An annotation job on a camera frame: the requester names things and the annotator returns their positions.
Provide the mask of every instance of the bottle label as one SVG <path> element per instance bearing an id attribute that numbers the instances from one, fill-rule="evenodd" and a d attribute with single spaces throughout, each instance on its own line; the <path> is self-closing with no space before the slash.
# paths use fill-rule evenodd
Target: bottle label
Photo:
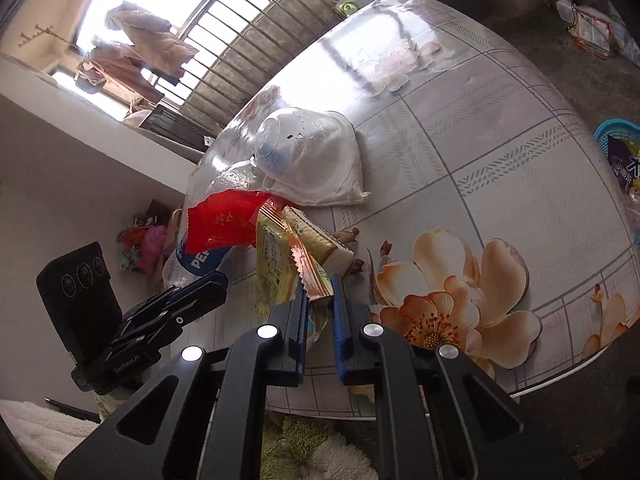
<path id="1" fill-rule="evenodd" d="M 211 251 L 202 251 L 197 254 L 189 254 L 184 252 L 185 238 L 183 237 L 175 248 L 175 256 L 187 272 L 198 277 L 205 276 L 216 270 L 222 258 L 230 249 L 230 247 L 223 247 Z"/>

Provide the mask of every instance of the snack package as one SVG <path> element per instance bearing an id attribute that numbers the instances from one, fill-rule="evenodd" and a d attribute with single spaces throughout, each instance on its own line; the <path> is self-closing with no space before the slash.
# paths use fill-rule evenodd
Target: snack package
<path id="1" fill-rule="evenodd" d="M 289 239 L 280 212 L 270 203 L 258 210 L 255 239 L 258 273 L 255 308 L 260 321 L 266 322 L 271 307 L 293 298 L 298 276 L 289 256 Z"/>
<path id="2" fill-rule="evenodd" d="M 575 16 L 575 23 L 569 28 L 575 43 L 594 56 L 607 59 L 613 40 L 610 18 L 591 7 L 575 7 Z"/>
<path id="3" fill-rule="evenodd" d="M 329 277 L 344 275 L 355 255 L 335 237 L 314 224 L 306 215 L 291 206 L 282 210 L 282 215 L 302 240 L 309 255 L 318 262 Z"/>
<path id="4" fill-rule="evenodd" d="M 640 245 L 640 182 L 636 180 L 625 196 L 626 211 L 636 234 L 636 244 Z"/>
<path id="5" fill-rule="evenodd" d="M 302 242 L 293 232 L 282 212 L 272 203 L 264 204 L 258 211 L 256 225 L 257 281 L 256 313 L 266 322 L 271 309 L 290 301 L 298 287 L 298 268 L 310 300 L 306 328 L 306 350 L 318 340 L 328 320 L 328 302 L 333 295 L 331 282 L 322 267 L 308 255 Z"/>
<path id="6" fill-rule="evenodd" d="M 187 213 L 185 252 L 197 254 L 234 245 L 255 245 L 255 221 L 260 206 L 290 204 L 262 191 L 227 189 L 208 196 Z"/>
<path id="7" fill-rule="evenodd" d="M 609 165 L 624 193 L 629 192 L 634 179 L 640 178 L 639 152 L 638 147 L 629 141 L 611 136 L 607 139 Z"/>

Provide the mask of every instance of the snack bag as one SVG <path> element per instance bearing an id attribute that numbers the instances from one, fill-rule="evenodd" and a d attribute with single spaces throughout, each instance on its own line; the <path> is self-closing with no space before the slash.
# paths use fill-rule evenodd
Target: snack bag
<path id="1" fill-rule="evenodd" d="M 331 282 L 306 249 L 282 212 L 271 203 L 258 211 L 256 225 L 256 312 L 266 322 L 271 309 L 295 297 L 298 272 L 310 300 L 306 324 L 306 351 L 318 340 L 328 320 Z"/>
<path id="2" fill-rule="evenodd" d="M 209 195 L 188 209 L 185 252 L 197 254 L 234 245 L 255 245 L 257 211 L 267 201 L 280 208 L 289 204 L 263 191 L 227 189 Z"/>
<path id="3" fill-rule="evenodd" d="M 322 266 L 329 277 L 334 274 L 342 276 L 347 272 L 355 257 L 353 251 L 313 223 L 302 211 L 286 206 L 282 215 L 293 232 L 300 237 L 308 254 Z"/>
<path id="4" fill-rule="evenodd" d="M 633 180 L 640 178 L 640 149 L 634 143 L 609 136 L 607 158 L 620 189 L 628 193 Z"/>

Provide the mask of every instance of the clear plastic table cover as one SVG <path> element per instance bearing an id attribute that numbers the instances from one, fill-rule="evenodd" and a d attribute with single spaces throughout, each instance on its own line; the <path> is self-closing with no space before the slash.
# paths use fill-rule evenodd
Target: clear plastic table cover
<path id="1" fill-rule="evenodd" d="M 356 127 L 362 205 L 310 208 L 330 232 L 357 227 L 361 274 L 348 294 L 424 346 L 453 342 L 508 392 L 548 384 L 638 318 L 638 248 L 622 195 L 572 106 L 505 40 L 434 0 L 377 0 L 296 57 L 222 131 L 191 178 L 186 207 L 254 152 L 258 126 L 295 106 Z M 255 250 L 221 269 L 225 306 L 171 346 L 207 350 L 257 325 Z M 299 388 L 268 407 L 373 416 L 337 383 L 330 327 Z"/>

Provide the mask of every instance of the hanging clothes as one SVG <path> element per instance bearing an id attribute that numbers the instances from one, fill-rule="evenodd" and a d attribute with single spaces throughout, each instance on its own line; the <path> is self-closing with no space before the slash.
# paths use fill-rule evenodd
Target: hanging clothes
<path id="1" fill-rule="evenodd" d="M 107 83 L 107 78 L 95 66 L 84 68 L 84 64 L 78 67 L 76 72 L 76 86 L 87 94 L 97 94 Z"/>
<path id="2" fill-rule="evenodd" d="M 153 104 L 164 97 L 142 77 L 140 69 L 146 63 L 137 50 L 128 44 L 112 41 L 100 43 L 89 53 L 89 61 L 109 79 L 123 85 Z"/>
<path id="3" fill-rule="evenodd" d="M 172 78 L 184 76 L 182 64 L 198 53 L 197 48 L 170 32 L 169 21 L 130 2 L 107 12 L 104 25 L 111 30 L 123 30 L 148 65 Z"/>

